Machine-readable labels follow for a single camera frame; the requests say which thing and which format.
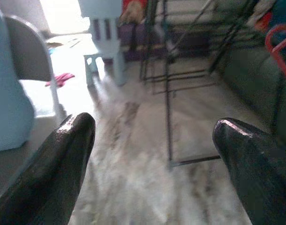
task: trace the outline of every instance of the stuffed toy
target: stuffed toy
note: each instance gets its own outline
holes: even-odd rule
[[[123,0],[120,23],[141,23],[145,17],[146,6],[147,0]]]

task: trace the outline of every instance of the metal rack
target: metal rack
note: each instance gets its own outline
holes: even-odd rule
[[[168,2],[170,1],[182,1],[182,0],[162,0],[162,13],[159,15],[156,14],[158,0],[149,0],[147,5],[147,16],[145,21],[145,40],[144,40],[144,49],[145,54],[141,58],[141,66],[140,66],[140,80],[146,83],[158,83],[163,82],[164,84],[164,91],[157,92],[165,94],[165,103],[166,103],[166,129],[167,129],[167,152],[168,152],[168,167],[171,170],[175,166],[180,165],[187,165],[191,163],[198,163],[208,160],[214,160],[220,158],[219,155],[216,156],[208,156],[208,157],[201,157],[195,159],[187,159],[183,161],[175,161],[173,159],[173,143],[172,143],[172,121],[171,121],[171,94],[174,97],[176,91],[179,90],[187,90],[191,88],[198,88],[198,87],[207,87],[214,85],[215,83],[209,83],[202,86],[195,86],[195,87],[187,87],[181,89],[173,89],[171,88],[171,83],[175,80],[183,80],[183,79],[194,79],[200,78],[213,72],[218,65],[221,57],[225,54],[228,48],[252,48],[255,46],[263,46],[264,45],[264,37],[258,35],[258,33],[254,32],[253,30],[245,27],[244,24],[246,23],[247,19],[252,15],[253,8],[257,3],[257,0],[247,0],[245,5],[243,6],[239,15],[233,19],[232,21],[223,20],[218,22],[203,22],[197,23],[200,17],[203,14],[212,12],[212,10],[208,10],[209,6],[214,2],[214,0],[207,0],[206,3],[203,5],[200,11],[194,10],[190,12],[173,12],[168,13],[167,7]],[[175,42],[172,43],[169,39],[170,30],[168,28],[167,17],[169,15],[184,15],[184,14],[195,14],[195,19],[190,24],[178,24],[178,26],[186,26],[186,32],[182,34],[182,36]],[[162,16],[162,21],[160,25],[155,22],[157,16]],[[208,69],[202,70],[194,70],[189,72],[182,72],[182,73],[174,73],[171,74],[169,71],[169,66],[171,63],[175,61],[175,59],[180,55],[179,50],[177,49],[180,45],[183,38],[191,31],[194,30],[198,26],[210,26],[210,27],[221,27],[225,26],[226,29],[223,30],[221,33],[213,34],[211,39],[213,41],[210,43],[209,47],[204,48],[204,46],[196,47],[195,49],[189,50],[189,52],[212,52],[216,51],[215,58]],[[244,38],[237,38],[238,32],[241,32],[245,35],[250,35],[248,39]],[[164,44],[164,71],[163,75],[155,76],[154,73],[148,75],[148,64],[151,57],[151,50],[152,50],[152,36],[157,33],[157,35],[162,36],[163,44]]]

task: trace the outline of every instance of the metal rod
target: metal rod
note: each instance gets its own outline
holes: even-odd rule
[[[249,2],[250,2],[250,0],[247,0],[247,1],[245,2],[245,4],[243,5],[243,8],[242,8],[242,10],[240,11],[239,16],[234,20],[234,22],[232,23],[231,27],[228,29],[228,31],[227,31],[227,33],[226,33],[226,35],[225,35],[225,37],[224,37],[224,39],[223,39],[223,41],[222,41],[222,44],[219,46],[219,48],[222,47],[223,43],[225,43],[226,40],[228,39],[230,33],[234,30],[235,26],[237,25],[237,22],[239,21],[239,19],[241,18],[241,16],[242,16],[243,13],[245,12],[245,8],[248,6]]]
[[[223,37],[225,36],[225,33],[223,33],[222,31],[226,31],[226,30],[221,30],[218,33],[212,33],[210,34],[210,39],[213,38],[218,38],[218,37]],[[207,33],[207,31],[204,30],[200,30],[200,31],[195,31],[194,33],[190,34],[190,37],[200,37],[200,33]],[[258,33],[256,33],[256,31],[253,30],[244,30],[243,32],[239,33],[240,35],[253,35],[253,36],[257,36],[258,38],[264,39],[264,36],[259,36]]]
[[[236,11],[235,10],[207,10],[205,11],[203,14],[208,14],[208,13],[235,13]],[[167,16],[170,16],[170,15],[186,15],[186,14],[197,14],[197,13],[200,13],[200,10],[191,10],[191,11],[177,11],[177,12],[170,12],[167,14]]]
[[[216,68],[216,66],[218,65],[221,57],[225,54],[227,48],[229,47],[229,45],[231,45],[231,42],[233,40],[233,38],[236,36],[237,32],[241,29],[241,27],[243,26],[243,23],[246,22],[246,20],[248,19],[249,16],[252,15],[253,13],[253,8],[255,7],[255,5],[257,4],[257,0],[248,0],[246,1],[246,3],[244,4],[243,9],[240,12],[240,17],[236,20],[236,22],[231,26],[231,28],[229,29],[229,31],[227,32],[227,35],[225,36],[225,38],[223,39],[222,44],[219,47],[219,52],[217,53],[213,63],[211,64],[210,68],[209,68],[209,72],[213,72]]]
[[[139,69],[139,79],[140,80],[143,79],[143,72],[145,71],[144,66],[145,66],[146,54],[144,54],[144,49],[146,48],[146,44],[147,44],[146,26],[147,26],[147,24],[145,24],[144,32],[143,32],[143,34],[144,34],[144,41],[143,41],[143,50],[141,51],[141,66],[140,66],[140,69]]]
[[[263,40],[264,39],[261,38],[261,37],[252,38],[252,41],[262,41],[262,43],[264,44]],[[242,37],[240,37],[240,39],[233,39],[231,44],[237,44],[237,43],[248,42],[248,41],[250,41],[250,38],[242,38]],[[213,41],[213,42],[210,42],[210,45],[218,45],[220,43],[221,43],[220,41]]]
[[[205,162],[205,161],[210,161],[210,160],[215,160],[215,159],[220,159],[221,156],[209,156],[209,157],[204,157],[204,158],[196,158],[196,159],[190,159],[190,160],[185,160],[185,161],[180,161],[180,162],[174,162],[173,166],[180,166],[180,165],[188,165],[192,163],[200,163],[200,162]]]
[[[169,81],[179,81],[179,80],[186,80],[186,79],[194,79],[194,78],[201,78],[204,77],[205,74],[202,75],[195,75],[195,76],[186,76],[186,77],[174,77],[174,78],[169,78]],[[155,83],[160,83],[166,81],[166,78],[160,79],[160,80],[153,80],[152,82]]]
[[[191,24],[191,23],[188,23],[188,22],[178,22],[178,23],[173,23],[172,24],[172,27],[175,28],[175,27],[180,27],[180,26],[200,26],[200,27],[204,27],[204,26],[229,26],[229,25],[233,25],[234,21],[231,20],[231,21],[216,21],[216,22],[199,22],[199,23],[194,23],[194,24]],[[250,27],[247,27],[247,26],[244,26],[243,27],[244,29],[251,29]]]
[[[152,67],[151,67],[151,77],[152,77],[152,94],[155,93],[155,81],[154,81],[154,74],[155,74],[155,66],[154,66],[154,60],[152,61]]]
[[[143,78],[146,77],[146,73],[147,73],[147,66],[149,63],[149,56],[150,56],[150,51],[151,51],[151,32],[152,32],[152,7],[153,7],[153,3],[154,1],[148,1],[147,3],[147,18],[146,18],[146,22],[145,22],[145,27],[144,27],[144,47],[146,47],[147,45],[147,52],[144,55],[144,57],[142,57],[141,59],[141,68],[140,68],[140,74],[139,74],[139,78],[140,80],[143,80]]]
[[[199,14],[196,16],[196,18],[193,20],[193,22],[191,24],[194,24],[198,21],[198,19],[203,15],[203,13],[205,12],[205,10],[210,6],[211,2],[213,0],[207,0],[207,2],[204,4],[204,6],[202,7],[202,9],[200,10]],[[188,34],[188,32],[192,29],[192,27],[189,27],[182,35],[181,37],[177,40],[177,42],[175,43],[175,46],[172,50],[176,49],[177,46],[181,43],[181,41],[183,40],[183,38]]]
[[[196,88],[206,88],[206,87],[211,87],[214,85],[217,85],[217,83],[209,83],[209,84],[199,85],[199,86],[195,86],[195,87],[172,89],[172,90],[169,90],[169,92],[180,91],[180,90],[190,90],[190,89],[196,89]],[[154,94],[156,95],[156,94],[163,94],[163,93],[166,93],[166,91],[158,91]]]
[[[205,72],[205,71],[206,71],[206,69],[199,69],[199,70],[192,70],[192,71],[186,71],[186,72],[181,72],[181,73],[173,73],[173,74],[169,74],[169,77],[178,76],[178,75],[184,75],[184,74],[201,73],[201,72]],[[154,77],[146,77],[146,80],[163,78],[163,77],[165,77],[165,75],[154,76]]]
[[[163,22],[166,22],[167,18],[167,0],[162,1],[162,8],[163,8]],[[169,62],[168,62],[168,51],[167,51],[167,40],[168,34],[165,32],[164,43],[165,43],[165,97],[166,97],[166,121],[167,121],[167,145],[168,145],[168,161],[169,165],[173,161],[173,143],[172,143],[172,129],[171,129],[171,106],[170,106],[170,91],[169,91]]]
[[[242,45],[242,46],[232,46],[230,47],[229,49],[248,49],[248,48],[254,48],[254,47],[261,47],[263,46],[263,44],[256,44],[256,45]],[[218,47],[215,47],[215,48],[207,48],[207,49],[191,49],[191,50],[187,50],[187,51],[181,51],[181,53],[184,53],[184,54],[188,54],[188,53],[199,53],[199,52],[214,52],[214,51],[217,51],[219,50]]]

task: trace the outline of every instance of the pink cloth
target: pink cloth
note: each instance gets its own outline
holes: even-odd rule
[[[64,73],[61,75],[58,75],[55,77],[55,80],[57,81],[57,85],[58,87],[63,87],[65,84],[66,80],[69,80],[70,78],[75,77],[73,74],[71,73]],[[50,86],[50,81],[46,83],[45,87]]]

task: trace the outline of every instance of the chair leg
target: chair leg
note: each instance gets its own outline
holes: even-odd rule
[[[125,59],[122,51],[119,51],[119,60],[123,71],[126,70]]]
[[[91,64],[88,64],[88,59],[92,59]],[[90,86],[93,84],[93,77],[92,72],[98,72],[98,68],[96,65],[96,60],[94,57],[84,56],[85,61],[85,69],[86,69],[86,79],[87,79],[87,86]]]
[[[66,113],[64,111],[63,106],[59,103],[59,98],[57,93],[57,82],[54,76],[51,76],[50,89],[53,100],[53,109],[55,111],[56,125],[59,125],[66,118]]]
[[[118,52],[113,58],[115,81],[118,86],[126,83],[126,77],[123,73],[123,65],[121,63],[121,53]]]

